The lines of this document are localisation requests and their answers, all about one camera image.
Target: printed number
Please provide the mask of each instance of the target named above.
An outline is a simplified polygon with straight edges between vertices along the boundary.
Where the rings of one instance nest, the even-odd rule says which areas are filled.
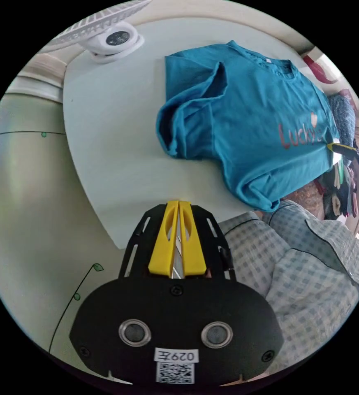
[[[159,351],[159,359],[164,360],[164,361],[193,361],[195,358],[194,353],[169,353],[166,351]]]

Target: qr code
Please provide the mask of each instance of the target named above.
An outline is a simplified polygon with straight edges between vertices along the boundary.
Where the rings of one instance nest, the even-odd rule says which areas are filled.
[[[157,363],[156,381],[166,384],[194,384],[194,363]]]

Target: plaid shirt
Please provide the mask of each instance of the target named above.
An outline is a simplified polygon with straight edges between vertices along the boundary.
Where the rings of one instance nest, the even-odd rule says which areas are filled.
[[[248,212],[220,224],[237,281],[270,303],[284,344],[269,374],[327,343],[359,300],[359,240],[339,221],[319,221],[284,200],[262,220]]]

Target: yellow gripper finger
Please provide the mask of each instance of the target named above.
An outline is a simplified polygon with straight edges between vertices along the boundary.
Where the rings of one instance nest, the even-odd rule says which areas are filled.
[[[182,268],[184,276],[204,274],[207,270],[192,207],[189,202],[179,202],[181,223]]]
[[[163,221],[148,265],[148,270],[151,274],[171,277],[178,224],[178,204],[178,200],[167,202]]]

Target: white fan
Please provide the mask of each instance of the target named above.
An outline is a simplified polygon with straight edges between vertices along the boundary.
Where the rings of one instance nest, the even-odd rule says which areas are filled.
[[[152,0],[133,0],[96,12],[57,35],[39,53],[79,44],[97,63],[109,63],[134,52],[144,37],[123,19],[143,9]]]

